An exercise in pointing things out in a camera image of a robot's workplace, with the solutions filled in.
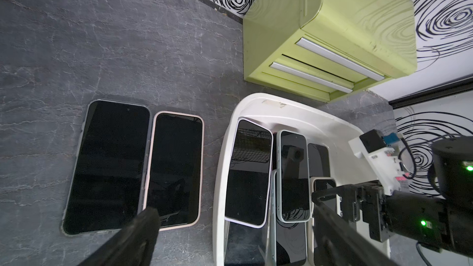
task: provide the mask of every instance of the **drawer handle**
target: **drawer handle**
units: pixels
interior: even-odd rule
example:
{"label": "drawer handle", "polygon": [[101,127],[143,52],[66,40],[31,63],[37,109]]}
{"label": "drawer handle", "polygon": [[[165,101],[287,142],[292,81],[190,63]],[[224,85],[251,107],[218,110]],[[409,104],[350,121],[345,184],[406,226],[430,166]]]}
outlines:
{"label": "drawer handle", "polygon": [[317,55],[326,57],[327,59],[333,62],[339,63],[340,65],[345,66],[346,68],[350,68],[353,71],[363,74],[364,76],[372,78],[376,81],[381,81],[384,79],[384,76],[379,75],[378,73],[375,73],[370,69],[364,68],[363,66],[348,60],[346,57],[340,56],[339,54],[336,54],[333,51],[328,50],[304,37],[301,38],[296,44],[300,47],[305,48],[306,50],[310,50],[311,52],[316,53]]}
{"label": "drawer handle", "polygon": [[277,63],[277,62],[273,62],[270,65],[270,67],[273,68],[273,69],[282,71],[282,72],[292,74],[292,75],[300,77],[300,78],[304,78],[306,80],[309,80],[309,81],[312,81],[312,82],[315,82],[315,83],[318,83],[318,84],[328,86],[330,88],[333,88],[335,90],[339,90],[341,92],[346,92],[346,93],[352,92],[352,90],[349,89],[348,87],[344,87],[344,86],[338,85],[336,83],[333,83],[331,81],[327,81],[325,79],[315,77],[313,75],[307,74],[305,72],[299,71],[299,70],[291,68],[291,67],[287,67],[286,65],[283,65],[283,64],[280,64],[280,63]]}

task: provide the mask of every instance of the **white phone case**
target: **white phone case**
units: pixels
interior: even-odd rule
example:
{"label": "white phone case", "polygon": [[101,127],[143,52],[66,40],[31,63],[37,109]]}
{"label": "white phone case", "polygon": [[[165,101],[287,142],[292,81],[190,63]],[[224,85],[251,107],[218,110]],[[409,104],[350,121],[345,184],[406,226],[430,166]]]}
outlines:
{"label": "white phone case", "polygon": [[[278,219],[283,222],[283,223],[286,223],[286,224],[289,224],[289,223],[302,223],[302,222],[307,222],[309,221],[310,219],[310,216],[311,214],[308,214],[307,218],[304,219],[304,220],[297,220],[297,221],[286,221],[282,218],[282,183],[281,183],[281,175],[282,175],[282,168],[281,168],[281,133],[282,132],[288,132],[288,133],[295,133],[295,132],[291,132],[291,131],[288,131],[288,130],[280,130],[277,135],[276,135],[276,145],[277,145],[277,154],[276,154],[276,167],[277,167],[277,176],[276,176],[276,185],[277,185],[277,199],[276,199],[276,213],[278,215]],[[306,157],[306,161],[307,161],[307,175],[309,174],[309,156],[307,156],[307,140],[305,141],[305,157]],[[310,200],[310,187],[309,187],[309,195],[307,196],[308,199],[309,199],[309,204],[311,203],[311,200]]]}
{"label": "white phone case", "polygon": [[192,222],[192,223],[189,223],[189,224],[181,224],[181,225],[176,225],[176,226],[161,227],[159,229],[159,231],[166,231],[166,230],[171,230],[171,229],[189,227],[189,226],[192,226],[192,225],[196,224],[197,221],[199,220],[199,218],[201,217],[203,154],[204,154],[204,120],[202,119],[202,117],[200,117],[198,115],[172,112],[172,111],[159,111],[158,113],[156,113],[156,115],[153,118],[153,128],[152,128],[152,131],[151,131],[150,156],[148,157],[148,168],[147,168],[147,173],[146,173],[146,184],[145,184],[145,193],[144,193],[144,199],[143,199],[143,210],[146,208],[146,202],[147,202],[147,199],[148,199],[148,188],[150,186],[150,169],[151,169],[151,158],[153,156],[153,142],[154,142],[155,127],[156,127],[156,118],[159,114],[163,114],[163,113],[189,116],[189,117],[196,117],[196,118],[198,118],[202,121],[201,182],[200,182],[200,185],[199,185],[199,211],[197,213],[197,218],[195,219],[195,221]]}
{"label": "white phone case", "polygon": [[242,121],[242,120],[248,121],[248,122],[250,122],[250,123],[252,123],[252,124],[254,124],[258,127],[261,127],[263,129],[267,130],[271,134],[271,148],[270,148],[270,157],[269,157],[270,159],[269,159],[269,167],[268,167],[268,191],[266,192],[266,206],[265,206],[265,210],[264,210],[264,221],[263,221],[262,224],[251,224],[251,223],[243,222],[243,221],[240,221],[240,220],[232,219],[232,218],[227,217],[227,216],[225,216],[225,220],[228,221],[228,222],[237,223],[237,224],[240,224],[240,225],[245,225],[245,226],[252,227],[252,228],[261,228],[266,223],[266,219],[268,217],[268,201],[269,201],[268,198],[269,198],[269,188],[270,188],[271,169],[272,169],[272,145],[274,144],[273,136],[272,136],[271,131],[269,131],[269,129],[267,129],[266,127],[260,126],[259,124],[255,123],[251,120],[248,120],[244,117],[241,117],[236,122],[237,128],[235,130],[235,138],[236,138],[237,132],[238,132],[238,125],[239,125],[240,121]]}

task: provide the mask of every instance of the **black cable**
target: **black cable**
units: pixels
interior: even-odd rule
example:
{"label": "black cable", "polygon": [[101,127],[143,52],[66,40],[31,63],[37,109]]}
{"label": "black cable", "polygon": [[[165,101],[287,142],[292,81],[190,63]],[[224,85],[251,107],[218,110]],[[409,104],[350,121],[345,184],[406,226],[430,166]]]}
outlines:
{"label": "black cable", "polygon": [[[460,134],[460,133],[447,133],[447,134],[441,135],[439,137],[436,137],[432,140],[428,140],[428,141],[425,141],[425,142],[416,143],[416,144],[412,144],[412,145],[408,145],[406,139],[404,139],[404,137],[401,137],[400,139],[404,143],[405,147],[401,150],[401,152],[399,152],[399,155],[397,157],[401,160],[401,154],[403,154],[404,150],[407,149],[407,152],[409,152],[409,155],[412,158],[412,164],[414,166],[413,172],[411,173],[412,176],[406,177],[406,179],[413,179],[415,177],[415,175],[417,174],[417,164],[415,163],[415,158],[414,158],[414,154],[412,153],[411,147],[424,145],[424,144],[427,144],[427,143],[437,141],[439,139],[443,139],[443,138],[446,138],[446,137],[452,137],[452,136],[463,136],[463,135]],[[399,165],[400,165],[401,168],[406,169],[403,162],[400,162]]]}
{"label": "black cable", "polygon": [[417,242],[417,244],[415,244],[415,248],[417,249],[417,252],[419,253],[420,257],[422,258],[422,260],[424,261],[424,263],[427,265],[427,266],[432,266],[432,264],[429,262],[429,260],[427,260],[427,258],[424,256],[424,254],[422,253],[421,251],[421,244],[419,242]]}
{"label": "black cable", "polygon": [[412,173],[411,173],[412,176],[410,176],[410,177],[407,177],[407,176],[406,176],[406,179],[413,179],[413,178],[415,177],[415,175],[417,174],[417,164],[415,163],[414,154],[412,154],[411,148],[409,147],[409,145],[407,145],[406,139],[404,139],[403,137],[401,137],[401,141],[402,141],[402,142],[404,143],[404,145],[405,145],[405,148],[404,148],[404,149],[407,149],[407,151],[409,152],[409,155],[410,155],[411,158],[412,158],[412,164],[413,164],[413,166],[414,166],[414,169],[412,170]]}

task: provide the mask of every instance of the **smartphone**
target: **smartphone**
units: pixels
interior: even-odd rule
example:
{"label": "smartphone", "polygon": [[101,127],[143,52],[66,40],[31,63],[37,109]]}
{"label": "smartphone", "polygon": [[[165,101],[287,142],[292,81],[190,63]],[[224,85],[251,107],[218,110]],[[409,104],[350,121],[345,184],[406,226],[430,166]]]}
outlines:
{"label": "smartphone", "polygon": [[245,118],[238,120],[228,171],[225,220],[261,228],[266,222],[272,134]]}
{"label": "smartphone", "polygon": [[150,119],[141,105],[89,104],[62,220],[65,234],[120,229],[137,215]]}
{"label": "smartphone", "polygon": [[310,177],[330,177],[328,148],[323,145],[307,145]]}
{"label": "smartphone", "polygon": [[200,116],[170,111],[154,116],[143,209],[157,209],[161,231],[199,220],[203,144]]}
{"label": "smartphone", "polygon": [[276,175],[271,177],[271,257],[276,266],[302,266],[307,260],[306,223],[283,223],[275,212],[277,204]]}
{"label": "smartphone", "polygon": [[284,223],[307,222],[311,215],[307,141],[287,130],[279,131],[276,138],[278,218]]}
{"label": "smartphone", "polygon": [[[329,177],[311,177],[310,178],[310,192],[320,191],[325,189],[334,188],[337,186],[334,178]],[[322,199],[322,202],[327,205],[331,210],[338,213],[338,198],[336,195],[327,196]],[[309,263],[313,266],[322,266],[322,259],[319,252],[319,247],[316,242],[314,229],[317,224],[315,224],[315,220],[313,217],[310,218],[309,222],[307,222],[307,246],[309,248],[308,259]]]}

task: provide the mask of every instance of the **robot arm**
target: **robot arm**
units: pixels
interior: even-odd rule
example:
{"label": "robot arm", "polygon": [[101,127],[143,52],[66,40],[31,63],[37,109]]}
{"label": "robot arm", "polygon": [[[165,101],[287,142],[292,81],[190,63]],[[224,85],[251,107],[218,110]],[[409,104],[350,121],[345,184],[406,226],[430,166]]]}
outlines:
{"label": "robot arm", "polygon": [[[418,240],[432,250],[446,249],[473,257],[473,136],[442,139],[432,144],[434,171],[439,180],[436,188],[445,199],[399,191],[396,180],[402,175],[399,159],[383,138],[379,131],[370,131],[350,141],[353,153],[368,160],[379,180],[312,194],[314,217],[316,223],[321,224],[316,227],[315,236],[317,243],[324,245],[326,264],[347,265],[342,260],[337,262],[334,253],[348,253],[346,247],[356,247],[352,250],[358,254],[352,257],[357,260],[348,261],[349,264],[376,265],[371,260],[358,264],[360,259],[368,257],[368,252],[375,251],[349,226],[360,220],[359,210],[363,211],[363,221],[369,224],[371,239],[383,242],[396,233]],[[320,201],[335,194],[341,197],[342,218],[326,210]],[[341,226],[339,221],[345,221],[346,226]],[[339,225],[338,231],[326,229]]]}

